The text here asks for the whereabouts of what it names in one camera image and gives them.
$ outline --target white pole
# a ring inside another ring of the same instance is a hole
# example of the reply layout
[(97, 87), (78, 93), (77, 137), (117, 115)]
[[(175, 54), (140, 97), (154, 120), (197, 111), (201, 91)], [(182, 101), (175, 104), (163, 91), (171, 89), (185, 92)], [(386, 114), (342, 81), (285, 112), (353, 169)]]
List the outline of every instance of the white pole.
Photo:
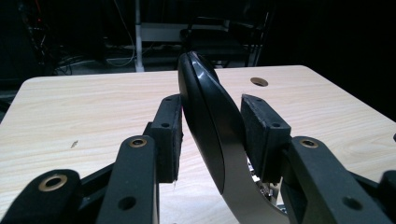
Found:
[(140, 22), (140, 0), (134, 0), (135, 3), (135, 21), (134, 28), (136, 32), (136, 60), (134, 61), (134, 67), (136, 72), (144, 72), (142, 60), (142, 36), (141, 36), (141, 22)]

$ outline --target light wooden table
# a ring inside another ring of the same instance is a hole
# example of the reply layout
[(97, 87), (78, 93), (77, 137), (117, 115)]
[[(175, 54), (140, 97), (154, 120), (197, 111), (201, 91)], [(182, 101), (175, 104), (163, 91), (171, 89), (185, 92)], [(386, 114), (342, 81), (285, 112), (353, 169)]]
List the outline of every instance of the light wooden table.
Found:
[[(378, 181), (396, 169), (396, 123), (312, 70), (217, 72), (237, 105), (242, 93), (261, 97), (291, 126), (292, 136), (321, 140), (348, 170)], [(256, 86), (252, 77), (269, 85)], [(82, 178), (113, 162), (120, 143), (141, 134), (162, 98), (176, 93), (177, 71), (26, 81), (0, 124), (0, 217), (38, 175), (73, 169)], [(185, 122), (183, 129), (178, 181), (161, 184), (161, 223), (236, 223)]]

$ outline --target cable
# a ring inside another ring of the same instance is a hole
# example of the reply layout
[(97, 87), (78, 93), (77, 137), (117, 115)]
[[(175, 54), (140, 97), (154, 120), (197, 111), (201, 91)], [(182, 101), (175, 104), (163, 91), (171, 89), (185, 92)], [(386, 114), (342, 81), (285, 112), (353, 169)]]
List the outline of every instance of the cable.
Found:
[[(128, 36), (129, 36), (129, 38), (130, 38), (130, 40), (131, 40), (131, 43), (132, 43), (132, 47), (133, 47), (133, 49), (134, 49), (134, 40), (132, 39), (131, 33), (129, 32), (128, 27), (126, 26), (126, 23), (125, 23), (125, 21), (124, 21), (122, 15), (121, 15), (119, 5), (117, 4), (117, 0), (113, 0), (113, 2), (114, 2), (114, 5), (115, 5), (116, 8), (117, 8), (117, 11), (119, 12), (120, 19), (121, 19), (121, 21), (122, 21), (122, 25), (124, 26), (125, 31), (128, 33)], [(111, 63), (109, 59), (106, 59), (106, 62), (109, 63), (109, 64), (111, 64), (111, 65), (113, 65), (113, 66), (116, 66), (116, 67), (123, 67), (123, 66), (129, 64), (133, 59), (134, 59), (134, 51), (133, 51), (132, 57), (129, 59), (129, 61), (128, 61), (127, 63), (124, 63), (124, 64), (114, 64), (114, 63)]]
[(152, 42), (151, 45), (142, 52), (142, 55), (147, 53), (149, 50), (153, 50), (153, 49), (154, 49), (154, 42)]

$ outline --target wood grain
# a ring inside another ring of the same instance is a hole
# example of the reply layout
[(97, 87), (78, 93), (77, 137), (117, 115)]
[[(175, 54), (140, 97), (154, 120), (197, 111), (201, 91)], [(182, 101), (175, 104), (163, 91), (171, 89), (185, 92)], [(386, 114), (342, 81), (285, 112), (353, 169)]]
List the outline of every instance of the wood grain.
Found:
[[(321, 140), (348, 170), (378, 181), (384, 171), (396, 169), (395, 122), (312, 70), (217, 72), (238, 106), (243, 93), (261, 97), (291, 126), (292, 136)], [(269, 85), (256, 86), (252, 77)], [(0, 217), (38, 175), (72, 169), (84, 177), (113, 162), (120, 143), (141, 134), (162, 98), (176, 93), (177, 71), (26, 81), (0, 124)], [(178, 181), (161, 185), (161, 223), (237, 223), (185, 122), (183, 129)]]

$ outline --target black curved object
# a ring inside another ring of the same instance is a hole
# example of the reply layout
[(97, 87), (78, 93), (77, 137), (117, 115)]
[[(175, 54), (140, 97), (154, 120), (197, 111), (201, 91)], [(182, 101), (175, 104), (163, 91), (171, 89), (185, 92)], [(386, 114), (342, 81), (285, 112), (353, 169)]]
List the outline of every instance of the black curved object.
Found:
[(248, 169), (245, 125), (212, 66), (195, 52), (179, 58), (181, 102), (191, 134), (220, 194), (240, 223), (289, 223)]

